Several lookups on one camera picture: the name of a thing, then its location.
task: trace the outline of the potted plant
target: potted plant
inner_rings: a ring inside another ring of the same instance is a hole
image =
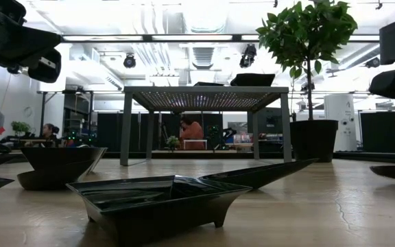
[[[179,139],[175,136],[170,136],[166,141],[167,146],[173,152],[177,146],[180,145]]]
[[[333,157],[338,122],[313,120],[312,67],[319,73],[320,60],[338,63],[334,53],[347,44],[357,29],[348,9],[344,2],[333,5],[328,1],[315,1],[305,9],[298,2],[278,15],[268,13],[263,26],[256,29],[259,45],[272,52],[283,71],[290,69],[294,80],[303,73],[307,75],[309,120],[291,123],[296,160],[319,158],[319,162],[330,162]]]
[[[27,133],[30,131],[30,125],[25,122],[21,121],[13,121],[12,122],[12,129],[14,131],[15,136],[21,135],[21,133]]]

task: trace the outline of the woman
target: woman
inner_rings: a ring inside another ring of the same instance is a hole
[[[197,139],[197,140],[202,140],[204,138],[204,131],[202,130],[202,127],[198,122],[191,121],[190,119],[186,117],[181,118],[181,127],[182,127],[182,133],[181,133],[181,146],[182,149],[186,150],[204,150],[205,145],[203,141],[190,141],[187,142],[187,144],[184,147],[184,140],[185,139]]]
[[[45,147],[45,148],[52,148],[57,146],[58,138],[56,134],[59,133],[59,127],[54,126],[51,123],[46,123],[42,127],[42,139],[45,140],[45,142],[40,143],[40,146]],[[34,146],[35,143],[28,142],[25,144],[27,147],[32,147]]]

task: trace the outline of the tree trunk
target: tree trunk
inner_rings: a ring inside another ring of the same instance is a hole
[[[310,60],[307,60],[307,99],[309,107],[309,120],[313,120],[313,104],[312,104],[312,72],[310,67]]]

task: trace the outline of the small plant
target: small plant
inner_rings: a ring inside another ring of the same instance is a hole
[[[301,2],[292,8],[285,8],[280,14],[267,14],[263,26],[256,29],[259,33],[260,47],[277,57],[283,71],[290,68],[291,78],[299,78],[303,72],[307,75],[309,98],[309,120],[313,120],[312,107],[312,70],[320,73],[319,60],[338,64],[335,52],[346,45],[357,29],[356,21],[347,13],[347,3],[332,5],[328,0],[314,1],[302,9]]]
[[[12,122],[12,129],[16,136],[19,136],[21,133],[29,132],[31,127],[28,123],[21,122],[21,121],[13,121]]]
[[[169,146],[170,150],[174,150],[177,146],[180,145],[179,139],[175,136],[170,136],[165,142],[167,146]]]

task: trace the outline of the dark hair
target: dark hair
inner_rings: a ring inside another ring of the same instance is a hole
[[[51,123],[46,123],[45,126],[46,126],[48,129],[51,130],[51,133],[53,133],[53,134],[58,134],[58,133],[59,133],[59,130],[60,130],[59,127],[56,127],[56,126],[54,126],[54,125],[51,124]]]
[[[191,121],[188,117],[181,117],[181,121],[183,121],[186,125],[191,125],[193,121]]]

